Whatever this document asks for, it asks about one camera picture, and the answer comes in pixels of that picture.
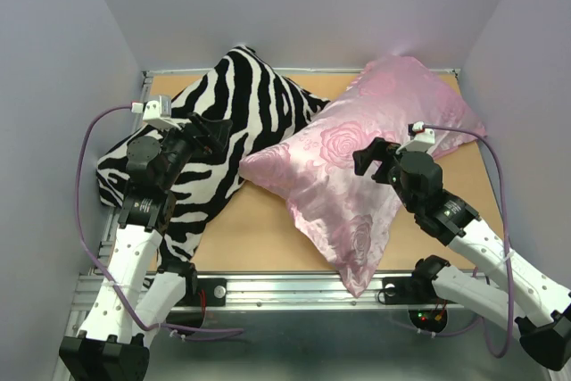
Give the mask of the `pink satin pillowcase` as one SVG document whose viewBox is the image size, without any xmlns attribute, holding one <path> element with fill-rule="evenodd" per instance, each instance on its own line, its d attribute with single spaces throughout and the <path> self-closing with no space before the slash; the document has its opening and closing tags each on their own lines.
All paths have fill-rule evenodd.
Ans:
<svg viewBox="0 0 571 381">
<path fill-rule="evenodd" d="M 354 152 L 375 138 L 403 144 L 408 126 L 440 126 L 434 158 L 484 135 L 459 92 L 409 56 L 369 62 L 310 125 L 241 160 L 242 178 L 285 199 L 295 227 L 339 272 L 354 296 L 368 287 L 401 200 L 389 186 L 354 172 Z"/>
</svg>

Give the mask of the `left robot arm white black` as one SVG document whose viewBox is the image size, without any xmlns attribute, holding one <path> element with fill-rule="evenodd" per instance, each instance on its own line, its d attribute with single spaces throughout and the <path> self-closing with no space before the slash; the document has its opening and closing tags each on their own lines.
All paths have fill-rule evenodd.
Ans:
<svg viewBox="0 0 571 381">
<path fill-rule="evenodd" d="M 128 143 L 128 184 L 114 255 L 102 269 L 104 279 L 78 333 L 64 337 L 60 345 L 59 356 L 76 380 L 142 380 L 151 343 L 161 329 L 181 339 L 192 331 L 165 319 L 177 303 L 197 297 L 194 266 L 175 261 L 157 272 L 148 290 L 143 283 L 175 209 L 171 188 L 188 162 L 222 157 L 232 122 L 206 120 L 194 112 L 186 123 L 166 114 L 151 122 L 163 137 L 138 137 Z"/>
</svg>

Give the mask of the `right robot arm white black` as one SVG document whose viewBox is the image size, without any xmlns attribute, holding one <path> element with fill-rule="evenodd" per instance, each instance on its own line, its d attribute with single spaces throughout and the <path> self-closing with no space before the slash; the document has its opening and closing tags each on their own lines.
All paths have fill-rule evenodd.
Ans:
<svg viewBox="0 0 571 381">
<path fill-rule="evenodd" d="M 423 232 L 470 260 L 490 281 L 432 255 L 413 271 L 413 295 L 462 305 L 503 327 L 540 365 L 562 370 L 570 359 L 569 289 L 507 249 L 476 209 L 445 190 L 443 170 L 427 148 L 416 141 L 398 145 L 377 137 L 353 153 L 354 171 L 362 176 L 379 162 L 373 180 L 391 186 Z"/>
</svg>

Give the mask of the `zebra striped pillow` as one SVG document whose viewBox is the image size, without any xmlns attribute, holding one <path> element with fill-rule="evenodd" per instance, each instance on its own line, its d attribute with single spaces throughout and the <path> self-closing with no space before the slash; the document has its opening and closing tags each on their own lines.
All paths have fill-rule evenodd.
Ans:
<svg viewBox="0 0 571 381">
<path fill-rule="evenodd" d="M 179 92 L 172 100 L 174 119 L 195 112 L 206 120 L 231 120 L 232 129 L 222 162 L 190 161 L 172 187 L 177 204 L 157 262 L 191 261 L 207 224 L 244 183 L 240 161 L 299 132 L 328 103 L 277 73 L 248 46 L 232 48 Z"/>
</svg>

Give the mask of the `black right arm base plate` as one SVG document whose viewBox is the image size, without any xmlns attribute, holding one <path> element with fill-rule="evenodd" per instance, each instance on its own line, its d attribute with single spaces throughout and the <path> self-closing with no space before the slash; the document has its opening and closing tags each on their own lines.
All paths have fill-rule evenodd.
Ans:
<svg viewBox="0 0 571 381">
<path fill-rule="evenodd" d="M 410 276 L 385 277 L 377 297 L 386 305 L 434 305 L 443 302 L 430 281 Z"/>
</svg>

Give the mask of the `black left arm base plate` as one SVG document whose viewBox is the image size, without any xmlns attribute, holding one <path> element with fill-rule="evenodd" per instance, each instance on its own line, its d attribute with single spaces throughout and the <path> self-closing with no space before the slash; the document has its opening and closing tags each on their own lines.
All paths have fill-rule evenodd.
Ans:
<svg viewBox="0 0 571 381">
<path fill-rule="evenodd" d="M 178 306 L 224 307 L 227 296 L 227 280 L 223 277 L 199 277 L 186 282 L 186 291 Z"/>
</svg>

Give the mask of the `aluminium front mounting rail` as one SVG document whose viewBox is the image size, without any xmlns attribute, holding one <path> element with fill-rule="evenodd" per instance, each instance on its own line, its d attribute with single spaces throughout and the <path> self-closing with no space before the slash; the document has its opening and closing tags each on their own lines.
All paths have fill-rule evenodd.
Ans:
<svg viewBox="0 0 571 381">
<path fill-rule="evenodd" d="M 203 272 L 198 277 L 223 277 L 227 280 L 226 305 L 206 307 L 209 314 L 229 311 L 376 311 L 391 308 L 433 310 L 446 304 L 460 306 L 450 298 L 434 305 L 386 305 L 377 297 L 385 277 L 410 276 L 409 270 L 378 271 L 368 288 L 352 296 L 334 272 Z"/>
</svg>

